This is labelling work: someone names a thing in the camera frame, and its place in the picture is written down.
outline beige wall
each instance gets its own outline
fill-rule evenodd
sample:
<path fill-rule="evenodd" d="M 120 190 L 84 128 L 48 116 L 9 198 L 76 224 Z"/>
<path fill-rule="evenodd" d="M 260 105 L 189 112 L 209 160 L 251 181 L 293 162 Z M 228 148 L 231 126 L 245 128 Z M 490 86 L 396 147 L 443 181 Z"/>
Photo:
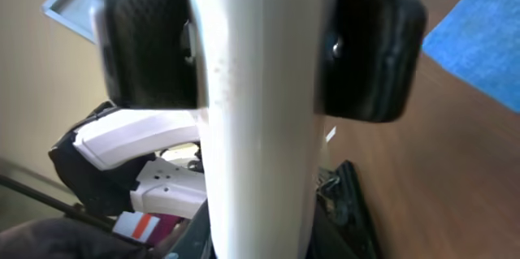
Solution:
<path fill-rule="evenodd" d="M 59 181 L 48 149 L 106 93 L 94 45 L 45 17 L 44 1 L 0 0 L 0 162 Z"/>

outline wooden floor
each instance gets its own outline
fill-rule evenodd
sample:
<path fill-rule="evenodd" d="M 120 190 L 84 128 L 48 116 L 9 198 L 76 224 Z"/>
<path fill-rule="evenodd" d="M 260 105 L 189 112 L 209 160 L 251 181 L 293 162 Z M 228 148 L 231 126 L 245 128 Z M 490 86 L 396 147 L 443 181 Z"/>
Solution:
<path fill-rule="evenodd" d="M 422 0 L 428 31 L 459 0 Z M 405 116 L 329 119 L 386 258 L 520 258 L 520 116 L 422 55 Z"/>

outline blue cloth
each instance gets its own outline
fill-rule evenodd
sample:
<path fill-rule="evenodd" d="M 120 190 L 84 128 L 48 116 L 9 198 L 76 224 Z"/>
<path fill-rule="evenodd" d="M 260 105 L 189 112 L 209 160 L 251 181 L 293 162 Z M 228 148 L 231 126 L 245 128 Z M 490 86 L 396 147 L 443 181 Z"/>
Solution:
<path fill-rule="evenodd" d="M 520 113 L 520 0 L 461 0 L 422 48 L 450 73 Z"/>

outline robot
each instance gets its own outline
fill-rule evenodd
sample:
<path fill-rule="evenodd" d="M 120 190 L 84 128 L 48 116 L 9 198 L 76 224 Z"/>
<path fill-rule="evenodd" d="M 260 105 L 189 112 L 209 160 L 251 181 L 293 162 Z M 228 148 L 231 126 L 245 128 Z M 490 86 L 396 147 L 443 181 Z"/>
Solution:
<path fill-rule="evenodd" d="M 319 169 L 323 120 L 401 116 L 418 0 L 94 0 L 91 17 L 110 102 L 50 151 L 87 211 L 190 218 L 179 258 L 380 257 L 353 164 Z M 201 151 L 155 154 L 186 143 Z"/>

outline white cylinder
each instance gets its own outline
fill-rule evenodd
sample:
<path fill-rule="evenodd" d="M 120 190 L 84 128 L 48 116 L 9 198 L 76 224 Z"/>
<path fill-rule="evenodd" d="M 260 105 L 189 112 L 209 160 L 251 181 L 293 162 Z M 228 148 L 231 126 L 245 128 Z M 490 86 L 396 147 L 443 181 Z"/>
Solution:
<path fill-rule="evenodd" d="M 219 258 L 306 254 L 323 138 L 318 64 L 334 1 L 190 0 Z"/>

